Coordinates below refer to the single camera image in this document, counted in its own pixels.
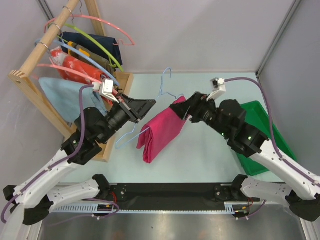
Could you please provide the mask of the magenta trousers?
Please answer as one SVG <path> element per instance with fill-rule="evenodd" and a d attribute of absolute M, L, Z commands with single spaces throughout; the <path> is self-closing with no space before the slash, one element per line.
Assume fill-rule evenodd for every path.
<path fill-rule="evenodd" d="M 137 149 L 143 148 L 142 160 L 150 164 L 182 131 L 186 121 L 166 108 L 143 126 Z"/>

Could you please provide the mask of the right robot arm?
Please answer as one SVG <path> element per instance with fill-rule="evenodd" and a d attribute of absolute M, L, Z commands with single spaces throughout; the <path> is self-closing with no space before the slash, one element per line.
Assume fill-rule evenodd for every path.
<path fill-rule="evenodd" d="M 281 183 L 258 181 L 238 175 L 230 188 L 231 196 L 278 203 L 301 219 L 314 222 L 320 217 L 320 178 L 303 168 L 287 155 L 276 152 L 266 134 L 245 121 L 246 111 L 235 99 L 216 106 L 207 95 L 195 92 L 189 99 L 173 103 L 170 109 L 182 120 L 204 122 L 227 140 L 236 153 L 250 158 L 279 177 Z"/>

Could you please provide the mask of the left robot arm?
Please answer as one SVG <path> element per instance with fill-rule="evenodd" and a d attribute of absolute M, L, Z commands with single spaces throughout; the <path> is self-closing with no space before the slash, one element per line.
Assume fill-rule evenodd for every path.
<path fill-rule="evenodd" d="M 8 206 L 1 213 L 6 225 L 14 223 L 25 226 L 44 220 L 61 204 L 78 200 L 98 198 L 105 200 L 111 188 L 107 179 L 98 174 L 89 183 L 76 184 L 67 193 L 51 193 L 59 181 L 85 166 L 127 122 L 138 123 L 156 104 L 154 99 L 134 99 L 120 93 L 107 115 L 95 107 L 84 107 L 83 95 L 79 95 L 79 118 L 75 120 L 77 130 L 61 146 L 56 155 L 32 178 L 21 185 L 8 185 L 3 193 L 9 205 L 13 205 L 10 218 L 5 219 Z"/>

